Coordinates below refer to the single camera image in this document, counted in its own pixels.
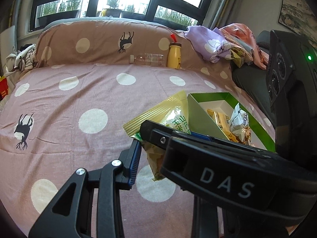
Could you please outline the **person hand holding gripper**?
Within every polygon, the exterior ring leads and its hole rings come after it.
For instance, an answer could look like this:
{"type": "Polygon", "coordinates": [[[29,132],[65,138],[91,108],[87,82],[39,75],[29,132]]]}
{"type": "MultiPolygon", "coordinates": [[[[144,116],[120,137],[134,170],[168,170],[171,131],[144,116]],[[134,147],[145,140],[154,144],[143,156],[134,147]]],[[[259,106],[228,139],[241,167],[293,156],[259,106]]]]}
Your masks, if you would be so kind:
{"type": "Polygon", "coordinates": [[[294,237],[296,235],[296,232],[298,231],[297,230],[298,226],[299,225],[285,227],[288,232],[288,237],[294,237]]]}

